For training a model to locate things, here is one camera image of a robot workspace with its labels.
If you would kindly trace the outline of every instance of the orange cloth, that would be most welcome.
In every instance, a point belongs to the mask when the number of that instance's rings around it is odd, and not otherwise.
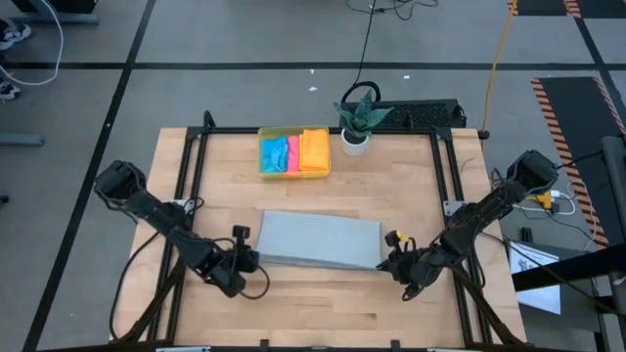
[[[326,130],[305,129],[300,135],[300,171],[325,171],[329,169],[331,151]]]

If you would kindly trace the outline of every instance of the yellow basket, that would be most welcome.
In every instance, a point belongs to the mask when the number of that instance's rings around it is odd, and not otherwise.
[[[326,171],[298,171],[298,172],[262,172],[261,171],[261,140],[276,138],[282,135],[297,136],[305,129],[324,129],[329,133],[328,126],[291,126],[291,127],[262,127],[258,129],[258,172],[266,180],[285,180],[303,178],[322,178],[331,173],[331,156],[329,155],[329,169]],[[331,138],[329,135],[329,152],[331,151]]]

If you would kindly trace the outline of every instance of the gray floor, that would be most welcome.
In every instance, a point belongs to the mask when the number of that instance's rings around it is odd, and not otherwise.
[[[101,0],[99,26],[65,25],[64,62],[123,63],[147,0]],[[495,57],[507,14],[505,1],[440,0],[418,7],[402,22],[376,16],[366,60],[390,63],[489,63]],[[367,1],[353,0],[367,8]],[[16,12],[10,2],[0,15]],[[140,63],[357,62],[368,17],[342,1],[157,0],[139,51]],[[626,63],[626,21],[587,21],[603,58]],[[58,50],[54,26],[36,26],[35,36],[7,53],[13,62],[52,62]],[[592,63],[572,18],[515,18],[504,63]],[[52,72],[15,70],[22,79]],[[336,125],[332,102],[353,82],[354,69],[134,70],[130,76],[102,165],[116,158],[149,170],[162,127],[201,123],[209,109],[221,126]],[[0,350],[22,348],[32,316],[73,209],[118,70],[62,70],[43,87],[0,105],[0,130],[43,133],[41,149],[0,149],[0,194],[13,201],[0,210]],[[364,70],[385,100],[456,98],[469,125],[484,111],[488,71]],[[599,76],[593,71],[499,71],[485,144],[487,166],[505,169],[527,149],[558,160],[529,80]],[[626,71],[611,73],[626,94]],[[564,178],[557,188],[564,190]],[[585,228],[580,213],[562,221]],[[128,257],[133,224],[90,198],[40,348],[102,343],[114,285]],[[529,222],[514,212],[502,221],[514,236],[532,227],[537,242],[582,248],[586,239],[548,220]],[[524,311],[530,341],[540,346],[594,350],[586,331],[547,326]],[[611,350],[620,350],[612,346]]]

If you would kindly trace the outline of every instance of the sneaker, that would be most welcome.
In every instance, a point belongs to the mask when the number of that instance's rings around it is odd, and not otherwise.
[[[0,34],[0,51],[7,50],[14,43],[21,42],[32,34],[32,29],[26,24],[17,24],[15,27],[7,26],[4,35]]]
[[[0,81],[0,100],[14,100],[20,95],[21,91],[20,88],[7,81]]]

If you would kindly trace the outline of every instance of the wooden tabletop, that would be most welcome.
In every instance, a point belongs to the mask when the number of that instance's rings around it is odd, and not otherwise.
[[[489,193],[489,181],[475,130],[453,130],[454,146],[466,200]],[[184,144],[185,129],[162,129],[148,189],[172,199]],[[333,169],[328,178],[263,181],[258,175],[255,134],[214,134],[208,138],[194,231],[202,237],[229,237],[233,225],[251,228],[255,246],[263,210],[332,214],[382,222],[382,234],[398,229],[427,245],[443,228],[440,199],[428,136],[375,135],[360,157],[341,151],[331,137]],[[445,146],[440,143],[450,199],[454,199]],[[186,192],[191,188],[195,152]],[[132,250],[154,230],[137,227]],[[486,232],[500,236],[497,223]],[[148,246],[128,270],[115,315],[117,333],[126,332],[155,293],[163,237]],[[525,333],[503,246],[479,237],[478,257],[487,285],[484,295],[502,321],[519,338]],[[383,272],[342,271],[268,266],[272,284],[265,297],[250,301],[227,298],[188,271],[176,343],[180,345],[256,346],[267,338],[272,346],[462,347],[463,337],[452,275],[439,280],[417,298],[403,302],[403,286]],[[261,273],[247,275],[246,291],[257,294],[265,285]],[[474,340],[480,340],[471,299]],[[164,335],[169,302],[159,335]]]

